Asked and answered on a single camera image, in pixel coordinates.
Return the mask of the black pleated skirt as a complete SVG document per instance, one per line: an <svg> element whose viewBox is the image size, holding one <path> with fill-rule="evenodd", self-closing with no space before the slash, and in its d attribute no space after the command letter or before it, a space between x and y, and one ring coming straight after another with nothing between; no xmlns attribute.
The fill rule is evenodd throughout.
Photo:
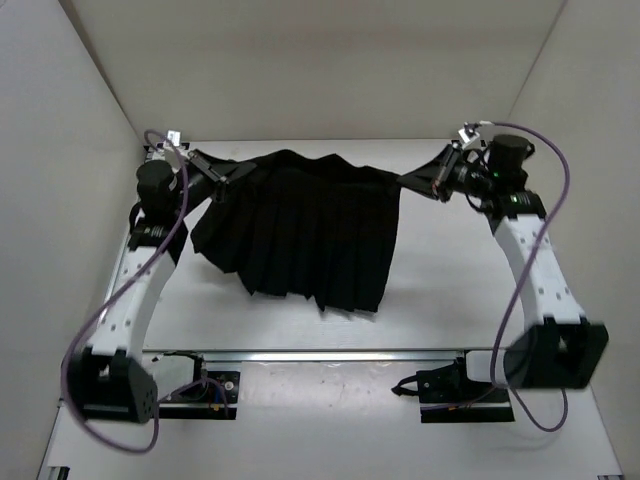
<svg viewBox="0 0 640 480"><path fill-rule="evenodd" d="M193 228L195 252L237 274L250 294L377 312L397 239L397 173L292 150L251 162L254 169Z"/></svg>

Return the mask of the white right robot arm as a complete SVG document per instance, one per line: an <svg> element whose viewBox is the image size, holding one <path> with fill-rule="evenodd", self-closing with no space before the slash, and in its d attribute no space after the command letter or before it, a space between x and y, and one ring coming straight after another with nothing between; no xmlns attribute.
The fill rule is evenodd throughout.
<svg viewBox="0 0 640 480"><path fill-rule="evenodd" d="M609 340L606 327L588 320L564 278L547 233L550 213L527 189L527 139L501 134L484 149L453 141L432 161L399 177L400 185L447 202L455 193L477 199L516 281L523 334L496 352L470 350L466 365L448 376L449 391L471 400L485 382L516 389L586 388Z"/></svg>

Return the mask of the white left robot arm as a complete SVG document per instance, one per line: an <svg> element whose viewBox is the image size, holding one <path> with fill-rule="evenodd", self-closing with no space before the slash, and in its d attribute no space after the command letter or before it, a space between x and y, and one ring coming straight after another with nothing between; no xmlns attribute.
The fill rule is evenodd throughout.
<svg viewBox="0 0 640 480"><path fill-rule="evenodd" d="M143 358L154 310L187 243L185 217L206 200L225 203L255 169L251 161L189 152L174 171L164 159L136 172L138 201L115 292L88 339L75 347L63 375L65 399L82 420L147 423L159 402L180 392L197 398L209 373L194 354Z"/></svg>

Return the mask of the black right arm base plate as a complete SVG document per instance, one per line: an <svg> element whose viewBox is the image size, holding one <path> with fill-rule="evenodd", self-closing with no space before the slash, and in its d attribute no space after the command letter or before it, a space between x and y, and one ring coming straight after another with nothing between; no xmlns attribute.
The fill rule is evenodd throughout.
<svg viewBox="0 0 640 480"><path fill-rule="evenodd" d="M416 402L423 424L512 423L508 390L489 379L489 356L487 349L393 350L391 361L417 366L391 392Z"/></svg>

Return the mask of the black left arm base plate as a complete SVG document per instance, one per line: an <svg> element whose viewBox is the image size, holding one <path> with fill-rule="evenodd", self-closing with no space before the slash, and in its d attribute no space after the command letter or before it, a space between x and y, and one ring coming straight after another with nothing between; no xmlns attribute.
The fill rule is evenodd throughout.
<svg viewBox="0 0 640 480"><path fill-rule="evenodd" d="M236 419L238 365L208 361L204 354L191 351L152 354L143 365L156 382L161 419Z"/></svg>

